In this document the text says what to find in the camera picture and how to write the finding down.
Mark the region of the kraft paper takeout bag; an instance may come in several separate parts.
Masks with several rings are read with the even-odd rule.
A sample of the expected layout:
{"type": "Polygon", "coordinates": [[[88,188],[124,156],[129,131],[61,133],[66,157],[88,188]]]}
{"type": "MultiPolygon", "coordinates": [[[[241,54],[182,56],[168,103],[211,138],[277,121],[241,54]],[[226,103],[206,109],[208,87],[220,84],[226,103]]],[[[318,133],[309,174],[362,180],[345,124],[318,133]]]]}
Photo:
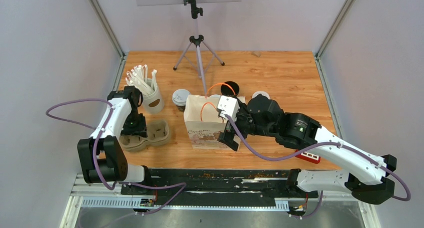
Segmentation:
{"type": "Polygon", "coordinates": [[[218,116],[216,110],[220,97],[219,94],[208,97],[188,95],[183,117],[192,148],[230,150],[218,142],[226,127],[226,121],[218,116]]]}

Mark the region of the black paper cup stack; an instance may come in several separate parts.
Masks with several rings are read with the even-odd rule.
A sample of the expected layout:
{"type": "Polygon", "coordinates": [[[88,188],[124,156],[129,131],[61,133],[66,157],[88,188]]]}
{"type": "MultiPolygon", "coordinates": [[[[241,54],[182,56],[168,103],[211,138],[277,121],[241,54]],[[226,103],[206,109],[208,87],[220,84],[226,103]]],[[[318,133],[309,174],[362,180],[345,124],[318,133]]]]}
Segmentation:
{"type": "Polygon", "coordinates": [[[226,81],[221,84],[220,91],[222,95],[231,96],[238,95],[240,93],[239,85],[234,81],[226,81]]]}

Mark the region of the black coffee cup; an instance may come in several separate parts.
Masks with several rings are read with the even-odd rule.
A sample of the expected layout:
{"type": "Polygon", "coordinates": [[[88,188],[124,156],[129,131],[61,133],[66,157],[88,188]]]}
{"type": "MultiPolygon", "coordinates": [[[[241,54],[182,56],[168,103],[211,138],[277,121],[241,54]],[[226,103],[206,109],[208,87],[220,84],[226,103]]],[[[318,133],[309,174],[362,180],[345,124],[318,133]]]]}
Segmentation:
{"type": "Polygon", "coordinates": [[[186,105],[177,105],[177,109],[180,110],[181,112],[184,112],[186,109],[186,105]]]}

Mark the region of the white plastic cup lid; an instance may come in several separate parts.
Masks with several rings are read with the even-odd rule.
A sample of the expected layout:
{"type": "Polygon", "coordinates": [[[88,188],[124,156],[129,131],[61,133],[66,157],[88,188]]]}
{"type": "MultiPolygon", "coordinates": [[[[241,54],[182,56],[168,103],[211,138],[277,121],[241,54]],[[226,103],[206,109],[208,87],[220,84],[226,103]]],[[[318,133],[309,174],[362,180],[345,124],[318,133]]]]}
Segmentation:
{"type": "Polygon", "coordinates": [[[190,94],[190,91],[187,89],[177,89],[172,94],[172,101],[177,106],[185,106],[190,94]]]}

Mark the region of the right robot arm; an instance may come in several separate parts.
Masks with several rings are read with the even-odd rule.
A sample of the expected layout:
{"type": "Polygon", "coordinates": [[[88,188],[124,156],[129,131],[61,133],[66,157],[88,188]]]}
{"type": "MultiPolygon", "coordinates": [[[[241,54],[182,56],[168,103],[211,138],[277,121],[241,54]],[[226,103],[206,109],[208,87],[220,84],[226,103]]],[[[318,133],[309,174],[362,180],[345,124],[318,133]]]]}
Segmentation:
{"type": "Polygon", "coordinates": [[[370,204],[381,204],[394,196],[395,183],[388,178],[397,165],[392,155],[367,153],[335,136],[313,118],[285,112],[275,100],[263,95],[248,103],[236,96],[221,96],[216,109],[226,120],[218,141],[234,151],[239,149],[236,137],[242,143],[249,135],[273,137],[296,154],[308,152],[339,166],[333,171],[292,169],[285,183],[291,196],[316,190],[338,191],[370,204]]]}

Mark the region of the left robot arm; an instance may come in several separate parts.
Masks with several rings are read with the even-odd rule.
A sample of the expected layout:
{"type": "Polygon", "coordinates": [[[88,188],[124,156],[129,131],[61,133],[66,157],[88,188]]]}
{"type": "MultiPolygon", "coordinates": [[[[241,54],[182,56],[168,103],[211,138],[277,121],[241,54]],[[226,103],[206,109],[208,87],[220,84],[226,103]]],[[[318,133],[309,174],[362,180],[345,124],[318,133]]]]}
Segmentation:
{"type": "Polygon", "coordinates": [[[122,136],[147,137],[146,119],[138,112],[142,102],[142,93],[135,86],[110,92],[100,124],[89,138],[77,144],[86,183],[134,182],[140,194],[152,191],[153,181],[146,176],[146,167],[128,164],[119,143],[122,136]]]}

